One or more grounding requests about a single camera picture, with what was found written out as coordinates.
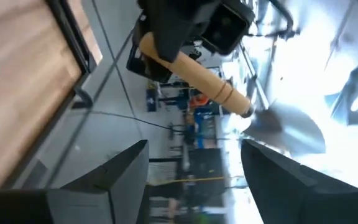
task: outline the wooden dowel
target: wooden dowel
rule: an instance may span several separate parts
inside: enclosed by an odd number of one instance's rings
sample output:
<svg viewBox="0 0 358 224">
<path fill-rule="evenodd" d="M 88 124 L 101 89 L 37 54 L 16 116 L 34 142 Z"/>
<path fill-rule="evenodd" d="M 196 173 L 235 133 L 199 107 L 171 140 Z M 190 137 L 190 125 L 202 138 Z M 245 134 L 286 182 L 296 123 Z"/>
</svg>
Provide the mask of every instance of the wooden dowel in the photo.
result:
<svg viewBox="0 0 358 224">
<path fill-rule="evenodd" d="M 179 52 L 173 63 L 166 62 L 158 57 L 155 49 L 153 34 L 149 32 L 140 42 L 140 50 L 155 61 L 168 68 L 171 72 L 203 92 L 210 99 L 220 103 L 230 112 L 242 115 L 248 112 L 250 100 L 239 93 L 227 82 L 222 81 L 214 73 Z"/>
</svg>

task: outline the orange object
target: orange object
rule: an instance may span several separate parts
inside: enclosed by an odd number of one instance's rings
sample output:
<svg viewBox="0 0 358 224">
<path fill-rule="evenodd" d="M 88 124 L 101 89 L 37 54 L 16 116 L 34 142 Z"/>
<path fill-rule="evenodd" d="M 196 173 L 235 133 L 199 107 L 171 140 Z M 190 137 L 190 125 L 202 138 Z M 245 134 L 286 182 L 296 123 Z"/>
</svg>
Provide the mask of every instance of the orange object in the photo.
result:
<svg viewBox="0 0 358 224">
<path fill-rule="evenodd" d="M 193 96 L 190 100 L 190 107 L 205 106 L 209 102 L 209 98 L 205 94 Z"/>
</svg>

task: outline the black mount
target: black mount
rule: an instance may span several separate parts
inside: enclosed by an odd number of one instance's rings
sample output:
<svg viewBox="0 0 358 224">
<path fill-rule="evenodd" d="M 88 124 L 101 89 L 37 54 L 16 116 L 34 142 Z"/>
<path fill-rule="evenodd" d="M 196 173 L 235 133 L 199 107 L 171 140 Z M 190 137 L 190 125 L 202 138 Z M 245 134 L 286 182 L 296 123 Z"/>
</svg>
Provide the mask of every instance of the black mount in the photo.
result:
<svg viewBox="0 0 358 224">
<path fill-rule="evenodd" d="M 143 12 L 134 28 L 127 69 L 161 83 L 172 73 L 140 53 L 146 33 L 153 32 L 160 58 L 173 62 L 183 51 L 196 60 L 201 56 L 191 53 L 196 52 L 196 41 L 211 53 L 230 54 L 255 17 L 240 0 L 138 0 L 138 4 Z"/>
</svg>

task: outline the metal frame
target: metal frame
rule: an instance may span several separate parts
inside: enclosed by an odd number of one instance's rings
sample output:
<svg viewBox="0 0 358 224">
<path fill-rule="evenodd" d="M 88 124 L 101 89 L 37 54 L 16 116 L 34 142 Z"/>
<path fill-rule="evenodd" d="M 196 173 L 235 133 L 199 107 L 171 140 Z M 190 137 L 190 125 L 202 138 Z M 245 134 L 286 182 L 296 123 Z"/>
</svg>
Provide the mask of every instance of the metal frame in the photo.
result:
<svg viewBox="0 0 358 224">
<path fill-rule="evenodd" d="M 78 66 L 80 67 L 81 77 L 76 81 L 73 89 L 67 94 L 66 98 L 53 114 L 49 122 L 45 125 L 24 157 L 12 171 L 11 175 L 4 181 L 2 185 L 3 189 L 10 189 L 13 187 L 16 180 L 31 163 L 31 160 L 38 152 L 38 149 L 41 148 L 42 144 L 53 131 L 54 127 L 57 126 L 60 118 L 67 111 L 70 109 L 89 109 L 93 107 L 93 99 L 89 93 L 82 89 L 82 85 L 97 67 L 96 61 L 94 60 L 94 57 L 85 42 L 67 0 L 45 0 L 45 2 L 48 4 Z M 80 101 L 73 101 L 75 96 L 79 96 Z"/>
<path fill-rule="evenodd" d="M 267 110 L 270 106 L 269 100 L 267 99 L 264 89 L 262 87 L 262 84 L 260 84 L 258 76 L 255 72 L 255 69 L 252 66 L 251 59 L 248 55 L 248 52 L 246 51 L 246 48 L 244 47 L 244 45 L 242 43 L 240 43 L 240 51 L 243 54 L 244 58 L 246 59 L 247 66 L 250 70 L 250 75 L 247 77 L 247 80 L 254 82 L 256 90 L 257 90 L 257 94 L 259 96 L 259 99 L 263 106 L 263 109 Z"/>
</svg>

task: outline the wooden table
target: wooden table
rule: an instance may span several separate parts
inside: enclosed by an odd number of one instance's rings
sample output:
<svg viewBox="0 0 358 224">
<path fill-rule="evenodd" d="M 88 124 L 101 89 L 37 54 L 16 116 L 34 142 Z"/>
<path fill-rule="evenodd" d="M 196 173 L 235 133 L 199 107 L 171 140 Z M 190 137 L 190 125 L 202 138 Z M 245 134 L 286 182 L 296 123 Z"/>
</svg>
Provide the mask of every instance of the wooden table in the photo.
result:
<svg viewBox="0 0 358 224">
<path fill-rule="evenodd" d="M 96 63 L 81 0 L 68 0 Z M 44 0 L 0 0 L 0 186 L 81 76 Z"/>
</svg>

